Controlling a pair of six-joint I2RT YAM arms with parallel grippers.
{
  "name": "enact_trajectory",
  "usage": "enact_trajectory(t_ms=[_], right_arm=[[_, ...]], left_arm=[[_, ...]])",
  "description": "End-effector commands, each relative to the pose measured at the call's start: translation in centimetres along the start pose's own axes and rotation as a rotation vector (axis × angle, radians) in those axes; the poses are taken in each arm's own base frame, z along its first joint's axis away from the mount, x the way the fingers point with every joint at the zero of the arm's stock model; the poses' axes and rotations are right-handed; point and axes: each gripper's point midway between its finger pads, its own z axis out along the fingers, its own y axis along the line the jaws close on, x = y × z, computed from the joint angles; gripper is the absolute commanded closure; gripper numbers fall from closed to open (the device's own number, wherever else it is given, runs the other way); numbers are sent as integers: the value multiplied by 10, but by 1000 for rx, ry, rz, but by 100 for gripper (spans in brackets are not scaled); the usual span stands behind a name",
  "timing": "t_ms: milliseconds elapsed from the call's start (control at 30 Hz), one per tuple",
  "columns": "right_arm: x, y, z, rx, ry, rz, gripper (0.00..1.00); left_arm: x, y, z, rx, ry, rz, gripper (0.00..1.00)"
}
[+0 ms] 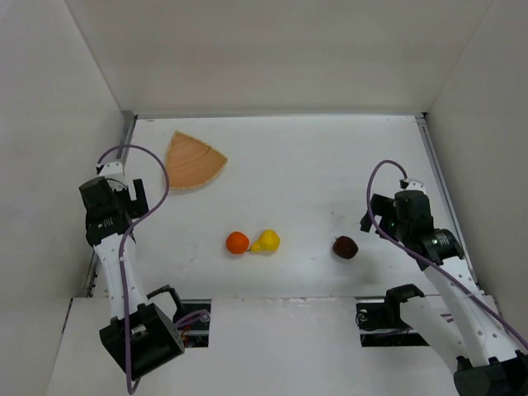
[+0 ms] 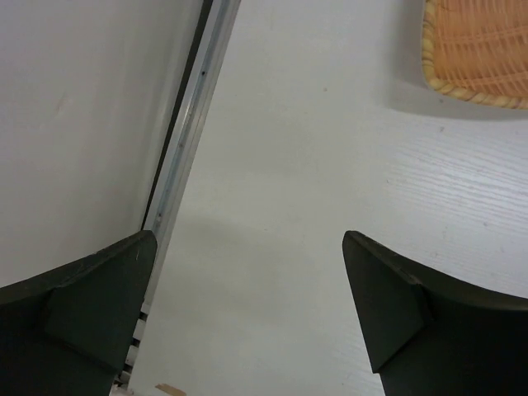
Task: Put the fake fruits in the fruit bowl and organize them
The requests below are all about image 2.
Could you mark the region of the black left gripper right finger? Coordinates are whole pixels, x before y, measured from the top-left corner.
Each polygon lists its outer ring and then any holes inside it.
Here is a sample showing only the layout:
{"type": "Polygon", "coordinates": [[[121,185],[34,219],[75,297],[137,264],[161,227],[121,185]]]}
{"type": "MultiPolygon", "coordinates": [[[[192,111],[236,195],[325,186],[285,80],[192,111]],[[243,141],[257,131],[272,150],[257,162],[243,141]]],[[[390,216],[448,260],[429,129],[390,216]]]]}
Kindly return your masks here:
{"type": "Polygon", "coordinates": [[[526,394],[526,299],[448,276],[357,231],[344,235],[342,251],[387,395],[526,394]]]}

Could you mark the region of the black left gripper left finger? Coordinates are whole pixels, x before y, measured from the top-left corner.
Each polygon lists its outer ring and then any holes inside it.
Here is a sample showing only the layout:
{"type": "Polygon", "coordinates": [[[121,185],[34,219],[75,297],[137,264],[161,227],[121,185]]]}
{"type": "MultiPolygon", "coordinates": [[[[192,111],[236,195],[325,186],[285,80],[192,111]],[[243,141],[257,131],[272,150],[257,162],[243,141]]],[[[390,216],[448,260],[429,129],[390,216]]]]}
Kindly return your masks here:
{"type": "Polygon", "coordinates": [[[3,395],[108,395],[158,249],[150,231],[1,289],[3,395]]]}

